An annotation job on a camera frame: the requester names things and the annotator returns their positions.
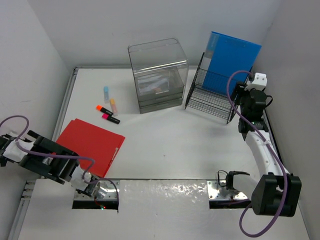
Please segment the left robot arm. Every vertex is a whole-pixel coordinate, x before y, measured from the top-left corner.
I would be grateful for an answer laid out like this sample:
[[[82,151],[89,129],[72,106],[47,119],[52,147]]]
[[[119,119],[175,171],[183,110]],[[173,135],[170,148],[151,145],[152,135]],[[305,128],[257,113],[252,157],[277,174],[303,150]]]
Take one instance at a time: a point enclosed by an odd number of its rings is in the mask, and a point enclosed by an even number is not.
[[[77,153],[34,131],[28,131],[27,135],[35,140],[19,139],[19,145],[28,151],[41,153],[42,155],[34,155],[20,150],[16,145],[15,136],[8,133],[3,134],[0,136],[1,167],[5,167],[8,162],[11,162],[59,184],[69,182],[79,194],[89,197],[94,195],[96,184],[87,183],[98,178],[89,172],[85,172],[81,168],[79,160],[57,157],[57,155],[77,157]]]

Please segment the red folder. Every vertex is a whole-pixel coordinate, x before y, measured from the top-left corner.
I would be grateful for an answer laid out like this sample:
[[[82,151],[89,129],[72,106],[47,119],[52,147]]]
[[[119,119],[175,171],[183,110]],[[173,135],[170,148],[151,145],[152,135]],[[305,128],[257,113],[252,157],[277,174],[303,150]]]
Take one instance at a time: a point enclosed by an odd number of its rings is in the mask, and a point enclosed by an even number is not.
[[[94,159],[89,172],[105,177],[124,140],[122,135],[76,118],[69,122],[56,143],[79,156]]]

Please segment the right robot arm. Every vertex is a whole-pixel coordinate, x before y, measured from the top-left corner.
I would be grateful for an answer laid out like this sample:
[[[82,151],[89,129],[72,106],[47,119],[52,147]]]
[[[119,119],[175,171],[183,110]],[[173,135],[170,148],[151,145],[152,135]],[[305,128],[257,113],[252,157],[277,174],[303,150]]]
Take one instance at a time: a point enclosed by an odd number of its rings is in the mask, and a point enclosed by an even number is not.
[[[263,111],[270,105],[267,100],[269,96],[263,89],[247,90],[246,86],[245,83],[237,82],[230,99],[240,107],[242,116],[238,122],[238,131],[252,152],[260,180],[253,180],[247,172],[233,170],[226,176],[226,189],[242,191],[250,199],[254,213],[263,216],[274,216],[283,193],[286,193],[280,216],[293,217],[302,182],[275,159],[277,153],[263,119]]]

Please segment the blue folder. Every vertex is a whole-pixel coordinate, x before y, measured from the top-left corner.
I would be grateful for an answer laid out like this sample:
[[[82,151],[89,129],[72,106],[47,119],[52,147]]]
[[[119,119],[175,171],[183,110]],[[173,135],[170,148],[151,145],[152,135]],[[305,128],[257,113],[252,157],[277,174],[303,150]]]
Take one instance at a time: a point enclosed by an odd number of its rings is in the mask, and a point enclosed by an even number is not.
[[[213,31],[200,64],[205,71],[202,87],[226,95],[229,77],[236,71],[250,71],[261,47],[254,42]]]

